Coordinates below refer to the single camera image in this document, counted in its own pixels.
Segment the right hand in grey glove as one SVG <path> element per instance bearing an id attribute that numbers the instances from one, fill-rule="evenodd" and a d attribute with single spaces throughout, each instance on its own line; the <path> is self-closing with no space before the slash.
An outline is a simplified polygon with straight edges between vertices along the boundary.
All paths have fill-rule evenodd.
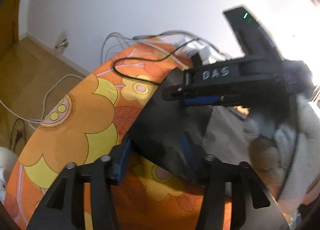
<path id="1" fill-rule="evenodd" d="M 281 211 L 294 213 L 319 195 L 319 108 L 303 94 L 290 116 L 252 108 L 244 123 L 251 165 Z"/>

